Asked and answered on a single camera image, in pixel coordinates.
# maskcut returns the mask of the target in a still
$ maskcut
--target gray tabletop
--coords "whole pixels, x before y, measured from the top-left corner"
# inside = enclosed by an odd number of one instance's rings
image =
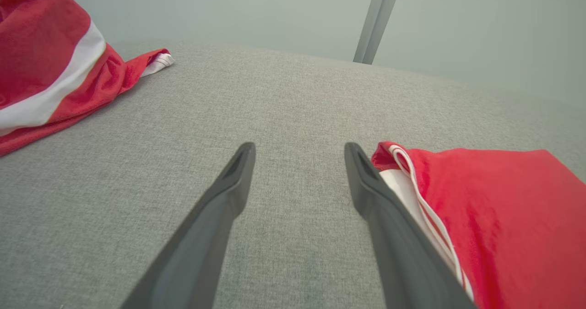
[[[145,77],[75,126],[0,158],[4,308],[119,306],[236,148],[257,145],[217,308],[381,308],[345,142],[431,151],[547,149],[586,179],[586,114],[405,71],[246,48],[168,48]]]

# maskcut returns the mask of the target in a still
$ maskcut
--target textured gray fabric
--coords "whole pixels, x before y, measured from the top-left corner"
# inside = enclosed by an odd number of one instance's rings
[[[245,141],[257,144],[216,308],[381,308],[343,145],[546,148],[586,179],[583,111],[404,71],[189,43],[75,126],[0,159],[3,308],[112,308]]]

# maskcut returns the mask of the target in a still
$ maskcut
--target folded red cloth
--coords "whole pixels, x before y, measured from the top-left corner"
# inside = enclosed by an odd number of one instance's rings
[[[0,52],[0,156],[104,107],[154,61],[172,63],[166,49],[124,63],[74,0],[0,0]]]
[[[481,309],[586,308],[586,185],[548,151],[405,150],[381,142],[441,219]]]

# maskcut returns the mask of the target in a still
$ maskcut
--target red cloth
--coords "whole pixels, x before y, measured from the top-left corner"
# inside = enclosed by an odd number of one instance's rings
[[[169,53],[124,63],[74,0],[0,0],[0,52],[0,156],[104,107]],[[69,90],[47,99],[58,86]]]
[[[398,169],[393,144],[377,169]],[[586,308],[586,185],[569,169],[545,150],[407,152],[478,307]]]

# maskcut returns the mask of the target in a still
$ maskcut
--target garment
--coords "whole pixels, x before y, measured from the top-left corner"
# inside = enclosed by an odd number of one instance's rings
[[[401,169],[441,219],[478,307],[586,308],[586,185],[548,151],[381,142],[372,163]]]
[[[74,0],[0,0],[0,156],[67,128],[174,62],[124,63]]]

